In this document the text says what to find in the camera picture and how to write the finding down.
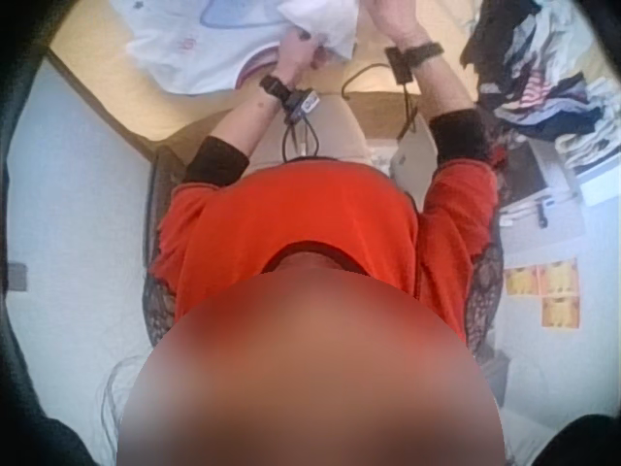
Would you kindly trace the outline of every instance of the wristwatch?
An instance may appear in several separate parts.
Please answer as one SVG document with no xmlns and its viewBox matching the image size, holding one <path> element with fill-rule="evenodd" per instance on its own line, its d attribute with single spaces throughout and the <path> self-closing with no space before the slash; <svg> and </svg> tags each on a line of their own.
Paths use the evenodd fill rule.
<svg viewBox="0 0 621 466">
<path fill-rule="evenodd" d="M 276 76 L 266 76 L 261 80 L 259 85 L 263 87 L 263 90 L 265 90 L 268 94 L 276 97 L 282 103 L 283 107 L 291 97 L 291 91 L 289 88 Z"/>
</svg>

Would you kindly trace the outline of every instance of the wrist strap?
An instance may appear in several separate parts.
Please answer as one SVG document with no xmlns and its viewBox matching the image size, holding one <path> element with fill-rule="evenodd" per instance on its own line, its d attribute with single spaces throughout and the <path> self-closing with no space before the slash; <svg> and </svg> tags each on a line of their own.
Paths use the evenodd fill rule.
<svg viewBox="0 0 621 466">
<path fill-rule="evenodd" d="M 425 61 L 434 56 L 442 55 L 444 53 L 444 49 L 437 42 L 430 42 L 429 44 L 424 44 L 420 47 L 412 47 L 411 49 L 407 49 L 404 51 L 404 60 L 409 65 L 410 68 L 418 68 Z"/>
<path fill-rule="evenodd" d="M 407 83 L 412 83 L 414 81 L 414 76 L 401 51 L 396 47 L 391 47 L 386 49 L 385 52 L 397 84 L 405 85 Z"/>
<path fill-rule="evenodd" d="M 291 91 L 276 76 L 268 75 L 261 80 L 259 84 L 268 94 L 276 97 L 282 106 L 284 106 L 291 97 Z"/>
</svg>

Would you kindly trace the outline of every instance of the pile of clothes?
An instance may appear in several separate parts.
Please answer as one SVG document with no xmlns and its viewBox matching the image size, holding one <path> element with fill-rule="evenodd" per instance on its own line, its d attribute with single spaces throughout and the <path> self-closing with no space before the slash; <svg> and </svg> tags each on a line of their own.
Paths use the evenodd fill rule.
<svg viewBox="0 0 621 466">
<path fill-rule="evenodd" d="M 479 105 L 525 136 L 557 143 L 575 167 L 621 146 L 609 83 L 572 75 L 593 42 L 570 0 L 484 0 L 461 63 L 479 75 Z"/>
</svg>

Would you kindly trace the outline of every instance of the black sleeve cuff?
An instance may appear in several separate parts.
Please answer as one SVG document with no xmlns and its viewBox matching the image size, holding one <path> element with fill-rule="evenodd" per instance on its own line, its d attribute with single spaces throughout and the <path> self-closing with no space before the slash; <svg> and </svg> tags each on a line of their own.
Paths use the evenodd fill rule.
<svg viewBox="0 0 621 466">
<path fill-rule="evenodd" d="M 490 161 L 485 128 L 476 110 L 460 110 L 437 116 L 429 127 L 438 147 L 438 166 L 458 158 Z"/>
<path fill-rule="evenodd" d="M 243 152 L 209 136 L 188 165 L 183 182 L 229 186 L 242 177 L 249 163 Z"/>
</svg>

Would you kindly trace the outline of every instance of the paper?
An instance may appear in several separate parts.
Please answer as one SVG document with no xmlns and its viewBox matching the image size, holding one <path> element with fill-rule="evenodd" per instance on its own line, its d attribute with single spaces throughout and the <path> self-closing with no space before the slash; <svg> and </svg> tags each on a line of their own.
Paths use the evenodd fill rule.
<svg viewBox="0 0 621 466">
<path fill-rule="evenodd" d="M 543 298 L 541 325 L 548 328 L 576 329 L 580 326 L 580 298 Z"/>
<path fill-rule="evenodd" d="M 509 296 L 539 296 L 537 266 L 505 270 Z"/>
<path fill-rule="evenodd" d="M 540 265 L 539 288 L 543 296 L 577 296 L 577 261 L 572 259 Z"/>
</svg>

